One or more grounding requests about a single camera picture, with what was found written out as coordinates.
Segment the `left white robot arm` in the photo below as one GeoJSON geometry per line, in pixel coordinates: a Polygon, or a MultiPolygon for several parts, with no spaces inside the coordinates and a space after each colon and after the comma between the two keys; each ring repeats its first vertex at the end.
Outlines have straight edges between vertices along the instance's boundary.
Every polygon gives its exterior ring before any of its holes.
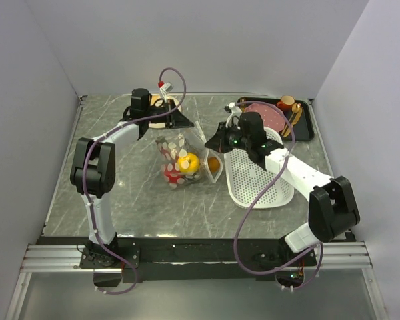
{"type": "Polygon", "coordinates": [[[110,192],[116,178],[116,155],[126,146],[140,140],[152,123],[166,129],[192,128],[194,123],[179,110],[179,104],[168,96],[170,83],[159,88],[160,102],[152,102],[147,89],[134,89],[130,106],[110,130],[94,138],[77,141],[70,172],[70,182],[85,204],[89,219],[88,250],[101,266],[110,268],[121,258],[117,232],[111,218],[110,192]]]}

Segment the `brown kiwi fruit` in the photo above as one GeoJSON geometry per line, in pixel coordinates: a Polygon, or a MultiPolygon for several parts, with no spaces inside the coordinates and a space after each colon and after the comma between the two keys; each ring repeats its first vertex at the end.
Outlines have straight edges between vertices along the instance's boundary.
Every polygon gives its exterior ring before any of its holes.
{"type": "Polygon", "coordinates": [[[220,164],[218,158],[216,158],[216,157],[209,157],[207,159],[207,164],[208,164],[208,168],[211,173],[218,172],[218,170],[221,167],[221,164],[220,164]]]}

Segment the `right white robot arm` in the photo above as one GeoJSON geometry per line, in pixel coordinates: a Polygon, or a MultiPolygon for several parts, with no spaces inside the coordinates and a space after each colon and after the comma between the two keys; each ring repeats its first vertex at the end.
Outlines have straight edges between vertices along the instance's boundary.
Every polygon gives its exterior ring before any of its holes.
{"type": "Polygon", "coordinates": [[[296,264],[306,248],[327,243],[360,222],[350,181],[321,173],[291,155],[282,143],[267,137],[258,113],[242,114],[236,125],[220,122],[205,147],[222,154],[245,151],[251,162],[282,178],[308,200],[307,222],[281,238],[285,245],[278,256],[285,265],[296,264]]]}

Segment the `yellow apple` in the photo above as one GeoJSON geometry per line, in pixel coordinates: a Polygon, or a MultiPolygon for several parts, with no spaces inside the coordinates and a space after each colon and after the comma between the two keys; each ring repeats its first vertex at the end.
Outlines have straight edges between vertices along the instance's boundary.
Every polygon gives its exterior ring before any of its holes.
{"type": "Polygon", "coordinates": [[[179,171],[184,175],[194,175],[200,168],[198,156],[194,153],[187,153],[177,160],[179,171]]]}

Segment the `red apple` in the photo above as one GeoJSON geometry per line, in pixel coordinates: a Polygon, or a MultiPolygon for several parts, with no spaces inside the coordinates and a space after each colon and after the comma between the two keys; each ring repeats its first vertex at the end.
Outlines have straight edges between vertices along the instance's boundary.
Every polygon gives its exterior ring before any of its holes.
{"type": "Polygon", "coordinates": [[[179,185],[185,184],[186,178],[176,163],[167,163],[161,166],[164,180],[170,187],[176,188],[179,185]]]}

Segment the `clear dotted zip bag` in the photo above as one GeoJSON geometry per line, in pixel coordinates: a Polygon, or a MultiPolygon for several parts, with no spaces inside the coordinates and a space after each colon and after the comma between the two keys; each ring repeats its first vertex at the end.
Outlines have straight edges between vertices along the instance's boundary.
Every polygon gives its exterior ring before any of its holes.
{"type": "Polygon", "coordinates": [[[172,189],[202,179],[216,183],[223,172],[222,160],[205,146],[206,136],[199,122],[178,134],[158,136],[155,143],[163,158],[163,178],[172,189]]]}

